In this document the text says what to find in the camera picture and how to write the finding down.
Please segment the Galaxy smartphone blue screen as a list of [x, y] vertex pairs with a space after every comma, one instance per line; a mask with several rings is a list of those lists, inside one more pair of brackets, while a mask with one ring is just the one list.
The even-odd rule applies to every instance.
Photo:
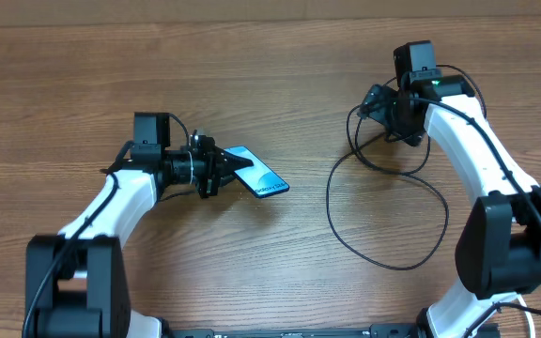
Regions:
[[234, 146], [226, 148], [225, 151], [252, 161], [252, 166], [237, 170], [235, 175], [256, 198], [266, 198], [289, 190], [287, 182], [246, 146]]

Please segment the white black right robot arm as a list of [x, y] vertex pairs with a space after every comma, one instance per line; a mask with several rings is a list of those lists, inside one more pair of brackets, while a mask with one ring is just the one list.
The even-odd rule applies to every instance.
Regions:
[[541, 315], [541, 186], [509, 155], [487, 120], [479, 87], [462, 69], [444, 75], [428, 40], [394, 49], [396, 86], [375, 84], [358, 108], [389, 141], [435, 141], [463, 183], [471, 213], [455, 251], [457, 277], [409, 337], [497, 337], [504, 308]]

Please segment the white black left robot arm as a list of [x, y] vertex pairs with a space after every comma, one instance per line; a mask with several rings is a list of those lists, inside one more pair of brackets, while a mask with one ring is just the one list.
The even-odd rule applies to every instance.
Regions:
[[55, 235], [36, 235], [25, 256], [24, 337], [170, 337], [169, 323], [131, 307], [122, 248], [171, 185], [217, 194], [250, 159], [185, 135], [171, 149], [171, 113], [137, 113], [133, 137], [103, 169], [105, 183], [89, 206]]

